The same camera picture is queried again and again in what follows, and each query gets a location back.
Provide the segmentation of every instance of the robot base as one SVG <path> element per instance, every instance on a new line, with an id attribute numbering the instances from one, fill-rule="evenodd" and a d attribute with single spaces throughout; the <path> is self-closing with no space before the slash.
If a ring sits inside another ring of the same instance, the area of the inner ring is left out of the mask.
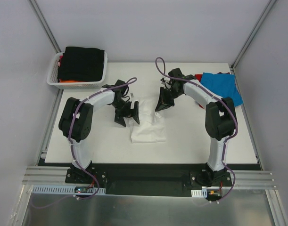
<path id="1" fill-rule="evenodd" d="M 231 177 L 230 173 L 227 172 L 226 168 L 220 171 L 212 171 L 208 164 L 206 163 L 206 169 L 196 175 L 191 175 L 191 185 L 193 186 L 194 182 L 196 182 L 200 186 L 217 186 L 220 182 L 223 182 L 224 186 L 231 186 Z"/>
<path id="2" fill-rule="evenodd" d="M 94 177 L 99 182 L 100 187 L 105 187 L 106 183 L 106 173 L 97 172 L 93 167 L 93 164 L 90 163 L 86 168 L 86 171 L 94 175 Z M 70 165 L 70 168 L 66 172 L 65 183 L 68 184 L 91 184 L 92 177 L 86 174 L 83 170 L 75 167 L 73 164 Z"/>

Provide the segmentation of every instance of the cable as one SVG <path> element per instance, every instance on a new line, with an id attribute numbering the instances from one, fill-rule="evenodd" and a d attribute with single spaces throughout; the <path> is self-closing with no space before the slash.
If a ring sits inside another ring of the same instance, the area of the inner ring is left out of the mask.
<path id="1" fill-rule="evenodd" d="M 170 83 L 165 82 L 165 88 L 166 88 L 167 90 L 169 90 L 170 88 L 167 87 L 167 84 L 170 85 Z"/>
<path id="2" fill-rule="evenodd" d="M 158 65 L 157 65 L 157 60 L 159 60 L 159 59 L 163 62 L 164 72 L 162 72 L 162 71 L 159 69 Z M 200 89 L 202 89 L 206 94 L 208 94 L 209 96 L 211 96 L 211 97 L 214 98 L 215 100 L 219 101 L 219 102 L 224 106 L 224 108 L 228 111 L 229 115 L 232 117 L 232 119 L 233 119 L 233 121 L 234 121 L 234 124 L 235 124 L 235 133 L 225 139 L 224 144 L 223 144 L 222 160 L 221 160 L 221 161 L 222 161 L 222 164 L 224 165 L 224 167 L 233 174 L 234 180 L 233 180 L 233 184 L 232 184 L 231 188 L 229 189 L 229 191 L 220 199 L 220 200 L 222 200 L 222 199 L 225 198 L 228 194 L 230 194 L 230 192 L 231 192 L 232 189 L 234 188 L 235 182 L 236 182 L 236 175 L 235 175 L 234 171 L 231 170 L 231 169 L 225 164 L 225 162 L 224 162 L 224 156 L 225 156 L 225 152 L 226 152 L 226 143 L 227 143 L 230 139 L 232 139 L 233 137 L 235 137 L 235 136 L 238 134 L 238 124 L 237 124 L 237 120 L 236 120 L 235 116 L 233 115 L 233 113 L 231 112 L 231 110 L 228 108 L 228 106 L 227 106 L 221 99 L 219 99 L 218 97 L 213 96 L 213 94 L 210 93 L 205 87 L 203 87 L 203 86 L 201 86 L 201 85 L 199 85 L 198 83 L 195 83 L 195 82 L 193 82 L 193 81 L 189 81 L 189 80 L 181 79 L 181 78 L 175 78 L 175 77 L 171 77 L 171 76 L 169 76 L 169 75 L 166 75 L 166 74 L 165 74 L 165 73 L 166 73 L 166 65 L 165 65 L 164 59 L 162 59 L 161 57 L 157 57 L 157 58 L 155 59 L 155 65 L 156 65 L 156 68 L 157 68 L 158 72 L 160 72 L 163 76 L 165 76 L 165 77 L 167 77 L 167 78 L 169 78 L 169 79 L 173 79 L 173 80 L 189 82 L 189 83 L 191 83 L 191 84 L 199 87 Z"/>
<path id="3" fill-rule="evenodd" d="M 92 180 L 91 184 L 88 185 L 87 190 L 93 188 L 94 185 L 95 185 L 95 181 Z"/>
<path id="4" fill-rule="evenodd" d="M 127 100 L 125 100 L 125 102 L 128 102 L 128 101 L 130 101 L 130 96 L 126 96 L 126 97 L 122 97 L 122 98 L 128 98 Z"/>
<path id="5" fill-rule="evenodd" d="M 218 192 L 218 191 L 220 191 L 220 194 L 222 194 L 222 187 L 223 187 L 223 182 L 222 182 L 222 181 L 220 181 L 220 187 L 219 187 L 219 189 L 218 189 L 218 190 L 216 190 L 215 192 Z"/>
<path id="6" fill-rule="evenodd" d="M 84 104 L 88 99 L 91 99 L 91 98 L 93 98 L 93 97 L 95 97 L 95 96 L 97 96 L 97 95 L 99 95 L 99 94 L 101 94 L 101 93 L 103 93 L 103 92 L 107 92 L 107 91 L 110 91 L 110 90 L 113 90 L 113 89 L 117 89 L 117 88 L 121 88 L 121 87 L 124 87 L 124 86 L 131 85 L 131 84 L 135 83 L 136 81 L 137 81 L 137 78 L 136 78 L 136 77 L 133 77 L 133 78 L 129 79 L 129 80 L 128 80 L 125 84 L 123 84 L 123 85 L 113 86 L 113 87 L 104 89 L 104 90 L 102 90 L 102 91 L 99 91 L 99 92 L 97 92 L 97 93 L 94 93 L 94 94 L 90 95 L 88 98 L 82 100 L 82 101 L 78 104 L 78 106 L 77 106 L 77 108 L 76 108 L 76 110 L 75 110 L 75 112 L 74 112 L 74 116 L 73 116 L 73 119 L 72 119 L 72 122 L 71 122 L 71 125 L 70 125 L 70 129 L 69 129 L 69 133 L 68 133 L 68 141 L 69 141 L 70 144 L 71 144 L 71 145 L 70 145 L 70 146 L 71 146 L 71 153 L 72 153 L 73 159 L 74 159 L 75 163 L 77 164 L 77 166 L 78 166 L 81 170 L 83 170 L 87 175 L 89 175 L 90 177 L 92 177 L 93 181 L 97 184 L 97 187 L 98 187 L 97 190 L 96 190 L 93 194 L 91 194 L 91 195 L 89 195 L 89 196 L 87 196 L 87 197 L 78 197 L 78 199 L 81 199 L 81 200 L 90 199 L 90 198 L 93 197 L 96 193 L 98 193 L 98 191 L 99 191 L 99 189 L 100 189 L 100 185 L 99 185 L 98 180 L 97 180 L 91 173 L 87 172 L 86 169 L 84 169 L 84 168 L 79 164 L 79 162 L 78 162 L 78 160 L 77 160 L 77 158 L 76 158 L 76 156 L 75 156 L 75 154 L 74 154 L 74 143 L 73 143 L 73 141 L 72 141 L 72 131 L 73 131 L 74 122 L 75 122 L 75 120 L 76 120 L 76 116 L 77 116 L 77 114 L 78 114 L 78 112 L 79 112 L 79 109 L 80 109 L 81 105 Z M 66 195 L 66 196 L 64 196 L 64 197 L 62 197 L 62 198 L 60 198 L 60 199 L 58 199 L 58 200 L 56 200 L 56 201 L 54 201 L 54 202 L 52 202 L 52 203 L 50 203 L 50 204 L 48 204 L 48 205 L 38 207 L 38 206 L 35 206 L 35 205 L 33 204 L 33 196 L 31 196 L 31 198 L 30 198 L 30 205 L 31 205 L 33 208 L 35 208 L 35 209 L 44 209 L 44 208 L 50 207 L 50 206 L 52 206 L 52 205 L 54 205 L 54 204 L 62 201 L 62 200 L 64 200 L 64 199 L 68 198 L 68 197 L 75 197 L 75 195 L 71 195 L 71 194 L 70 194 L 70 195 Z"/>
<path id="7" fill-rule="evenodd" d="M 127 87 L 127 89 L 126 89 L 126 91 L 122 97 L 126 97 L 128 93 L 129 93 L 129 87 Z"/>

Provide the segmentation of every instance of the orange cloth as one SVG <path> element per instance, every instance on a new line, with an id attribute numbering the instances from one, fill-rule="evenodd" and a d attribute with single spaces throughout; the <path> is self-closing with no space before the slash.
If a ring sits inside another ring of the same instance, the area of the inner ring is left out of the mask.
<path id="1" fill-rule="evenodd" d="M 59 79 L 59 82 L 65 83 L 65 82 L 83 82 L 83 81 L 75 81 L 75 80 L 65 80 Z"/>

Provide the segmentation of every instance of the white cloth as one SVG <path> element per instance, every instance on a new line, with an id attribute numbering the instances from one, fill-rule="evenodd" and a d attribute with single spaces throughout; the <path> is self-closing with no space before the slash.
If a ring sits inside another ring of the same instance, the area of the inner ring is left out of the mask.
<path id="1" fill-rule="evenodd" d="M 155 112 L 157 102 L 157 97 L 147 97 L 139 100 L 140 124 L 138 125 L 134 119 L 129 120 L 132 143 L 166 141 L 165 119 L 162 113 Z"/>

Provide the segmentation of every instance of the black folded clothing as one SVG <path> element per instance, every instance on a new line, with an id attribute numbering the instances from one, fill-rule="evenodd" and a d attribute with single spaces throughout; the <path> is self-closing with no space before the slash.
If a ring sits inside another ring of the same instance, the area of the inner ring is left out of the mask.
<path id="1" fill-rule="evenodd" d="M 66 47 L 58 68 L 58 80 L 100 81 L 104 68 L 104 50 Z"/>

